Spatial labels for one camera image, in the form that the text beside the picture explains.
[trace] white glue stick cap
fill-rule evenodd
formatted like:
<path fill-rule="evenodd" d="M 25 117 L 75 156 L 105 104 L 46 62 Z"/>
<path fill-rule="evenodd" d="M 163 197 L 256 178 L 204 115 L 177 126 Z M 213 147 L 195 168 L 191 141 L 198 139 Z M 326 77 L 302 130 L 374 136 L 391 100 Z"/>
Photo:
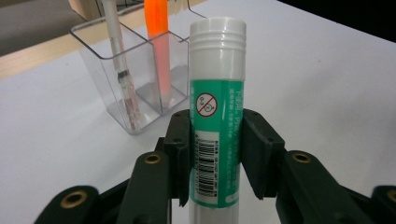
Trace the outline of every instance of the white glue stick cap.
<path fill-rule="evenodd" d="M 230 17 L 196 21 L 190 28 L 191 79 L 245 80 L 246 29 Z"/>

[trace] orange marker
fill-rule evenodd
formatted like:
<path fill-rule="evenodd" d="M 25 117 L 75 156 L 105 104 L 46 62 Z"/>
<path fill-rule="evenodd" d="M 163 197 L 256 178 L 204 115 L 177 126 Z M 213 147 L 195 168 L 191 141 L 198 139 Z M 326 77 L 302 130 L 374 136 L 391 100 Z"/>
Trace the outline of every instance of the orange marker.
<path fill-rule="evenodd" d="M 172 99 L 169 35 L 168 32 L 168 2 L 167 0 L 145 0 L 146 25 L 148 39 L 154 45 L 158 80 L 163 107 L 168 107 Z"/>

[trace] white table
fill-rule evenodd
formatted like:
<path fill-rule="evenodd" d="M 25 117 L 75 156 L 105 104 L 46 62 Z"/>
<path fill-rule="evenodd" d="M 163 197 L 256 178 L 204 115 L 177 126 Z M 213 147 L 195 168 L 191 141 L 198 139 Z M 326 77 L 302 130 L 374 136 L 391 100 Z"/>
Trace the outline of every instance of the white table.
<path fill-rule="evenodd" d="M 209 0 L 192 8 L 247 23 L 245 108 L 288 150 L 315 155 L 335 179 L 370 196 L 396 185 L 396 44 L 271 0 Z M 0 222 L 32 223 L 60 191 L 103 192 L 164 136 L 170 115 L 128 135 L 105 111 L 75 51 L 0 81 Z M 174 203 L 174 223 L 188 208 Z M 279 223 L 241 175 L 240 223 Z"/>

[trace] barcode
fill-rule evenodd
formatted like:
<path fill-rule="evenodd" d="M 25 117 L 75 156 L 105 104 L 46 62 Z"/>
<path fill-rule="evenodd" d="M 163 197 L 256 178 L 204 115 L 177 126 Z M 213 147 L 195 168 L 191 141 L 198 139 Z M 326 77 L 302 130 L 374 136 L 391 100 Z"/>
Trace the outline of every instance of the barcode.
<path fill-rule="evenodd" d="M 209 136 L 209 139 L 200 138 L 200 135 Z M 204 197 L 217 198 L 219 134 L 205 133 L 195 136 L 195 191 Z"/>

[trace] cylinder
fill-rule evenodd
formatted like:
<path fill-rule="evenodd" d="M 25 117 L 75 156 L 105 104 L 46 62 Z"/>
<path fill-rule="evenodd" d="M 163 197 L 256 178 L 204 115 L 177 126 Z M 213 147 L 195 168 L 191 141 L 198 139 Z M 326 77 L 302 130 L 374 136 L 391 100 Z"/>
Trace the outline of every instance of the cylinder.
<path fill-rule="evenodd" d="M 246 24 L 208 18 L 191 25 L 190 224 L 237 224 Z"/>

